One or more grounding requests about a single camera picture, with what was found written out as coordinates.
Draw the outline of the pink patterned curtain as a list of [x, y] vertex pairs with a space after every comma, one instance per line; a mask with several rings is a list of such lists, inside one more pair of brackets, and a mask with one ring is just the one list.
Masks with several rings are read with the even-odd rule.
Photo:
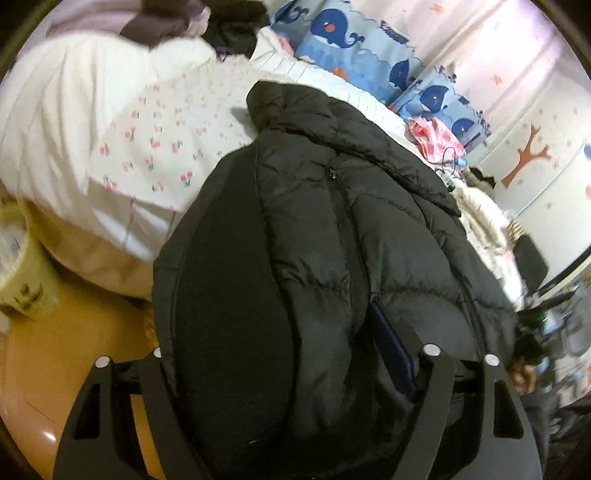
[[443, 67], [490, 123], [506, 126], [546, 83], [565, 41], [531, 1], [353, 1], [404, 35], [424, 70]]

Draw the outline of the pink checkered cloth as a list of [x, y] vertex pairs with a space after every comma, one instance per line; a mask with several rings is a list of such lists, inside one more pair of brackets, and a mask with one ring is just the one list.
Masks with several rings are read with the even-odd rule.
[[467, 165], [466, 150], [452, 131], [439, 119], [411, 118], [407, 129], [425, 160], [432, 165]]

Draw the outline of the black garment at bedhead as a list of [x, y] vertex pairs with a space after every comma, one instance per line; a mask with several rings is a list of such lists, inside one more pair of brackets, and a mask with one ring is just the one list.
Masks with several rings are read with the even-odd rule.
[[269, 13], [262, 1], [205, 1], [211, 9], [207, 30], [202, 39], [219, 57], [252, 57], [257, 33], [270, 25]]

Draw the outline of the blue whale pillow near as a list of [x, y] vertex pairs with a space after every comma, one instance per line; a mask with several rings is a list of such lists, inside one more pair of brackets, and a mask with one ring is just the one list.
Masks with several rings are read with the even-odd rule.
[[392, 106], [405, 121], [419, 117], [440, 120], [470, 153], [488, 139], [491, 127], [483, 111], [475, 109], [456, 91], [455, 83], [455, 76], [448, 76], [443, 67], [431, 67]]

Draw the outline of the blue whale pillow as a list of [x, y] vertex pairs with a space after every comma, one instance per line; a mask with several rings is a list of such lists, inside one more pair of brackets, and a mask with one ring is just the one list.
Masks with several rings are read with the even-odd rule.
[[386, 105], [415, 80], [424, 65], [404, 35], [351, 1], [287, 1], [271, 16], [294, 56], [342, 78]]
[[488, 139], [491, 127], [483, 111], [475, 109], [456, 91], [455, 83], [455, 76], [448, 76], [443, 67], [431, 67], [392, 106], [405, 121], [419, 117], [440, 120], [470, 153]]

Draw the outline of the blue whale pillow far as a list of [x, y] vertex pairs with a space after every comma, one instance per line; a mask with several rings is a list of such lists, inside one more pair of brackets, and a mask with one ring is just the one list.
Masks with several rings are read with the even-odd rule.
[[351, 1], [287, 1], [271, 16], [294, 56], [342, 78], [386, 105], [415, 80], [424, 65], [404, 35]]

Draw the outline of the black puffer jacket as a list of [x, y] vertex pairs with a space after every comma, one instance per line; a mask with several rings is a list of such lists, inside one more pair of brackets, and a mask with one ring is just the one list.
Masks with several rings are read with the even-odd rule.
[[517, 317], [442, 180], [346, 102], [260, 81], [154, 264], [162, 358], [214, 479], [389, 479], [413, 402], [370, 307], [463, 360]]

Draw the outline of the white floral bed sheet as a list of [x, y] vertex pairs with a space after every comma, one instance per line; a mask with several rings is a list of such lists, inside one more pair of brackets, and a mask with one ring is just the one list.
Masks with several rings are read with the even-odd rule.
[[287, 54], [270, 28], [252, 58], [202, 39], [154, 49], [106, 34], [52, 37], [1, 85], [1, 180], [49, 253], [83, 279], [148, 298], [152, 263], [217, 162], [256, 138], [260, 80], [315, 87], [409, 145], [402, 119]]

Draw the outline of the white fluffy blanket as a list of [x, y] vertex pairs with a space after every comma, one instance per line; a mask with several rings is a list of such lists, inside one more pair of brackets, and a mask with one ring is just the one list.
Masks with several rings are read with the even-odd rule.
[[461, 211], [460, 221], [469, 242], [515, 310], [521, 310], [526, 294], [513, 253], [509, 220], [494, 200], [478, 188], [456, 187], [452, 195]]

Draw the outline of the brown grey garment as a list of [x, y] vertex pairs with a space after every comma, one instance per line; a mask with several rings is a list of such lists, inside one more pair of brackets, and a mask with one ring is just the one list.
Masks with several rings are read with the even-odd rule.
[[88, 1], [54, 20], [47, 36], [112, 33], [149, 48], [174, 38], [204, 35], [211, 8], [204, 1]]

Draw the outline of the yellow plastic basket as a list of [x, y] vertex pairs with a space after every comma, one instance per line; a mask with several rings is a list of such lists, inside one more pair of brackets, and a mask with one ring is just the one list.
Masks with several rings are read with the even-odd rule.
[[58, 303], [61, 279], [16, 202], [1, 205], [1, 305], [30, 319]]

